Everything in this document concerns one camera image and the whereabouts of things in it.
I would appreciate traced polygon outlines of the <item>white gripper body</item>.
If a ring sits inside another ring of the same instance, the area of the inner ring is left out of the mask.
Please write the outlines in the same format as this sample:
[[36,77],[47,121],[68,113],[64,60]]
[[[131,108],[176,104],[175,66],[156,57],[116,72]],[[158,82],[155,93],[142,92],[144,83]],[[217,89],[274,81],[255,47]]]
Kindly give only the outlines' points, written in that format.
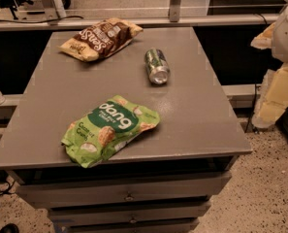
[[288,5],[280,14],[274,26],[272,56],[288,63]]

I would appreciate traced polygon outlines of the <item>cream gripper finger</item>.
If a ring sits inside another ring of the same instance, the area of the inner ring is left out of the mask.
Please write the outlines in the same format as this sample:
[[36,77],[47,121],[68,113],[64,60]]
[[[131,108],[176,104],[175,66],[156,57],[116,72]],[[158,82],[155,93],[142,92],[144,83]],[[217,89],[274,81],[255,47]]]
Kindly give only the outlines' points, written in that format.
[[257,128],[269,128],[288,108],[288,63],[277,71],[269,69],[260,87],[252,124]]
[[268,26],[262,33],[254,37],[250,46],[259,50],[270,49],[272,47],[272,33],[275,23]]

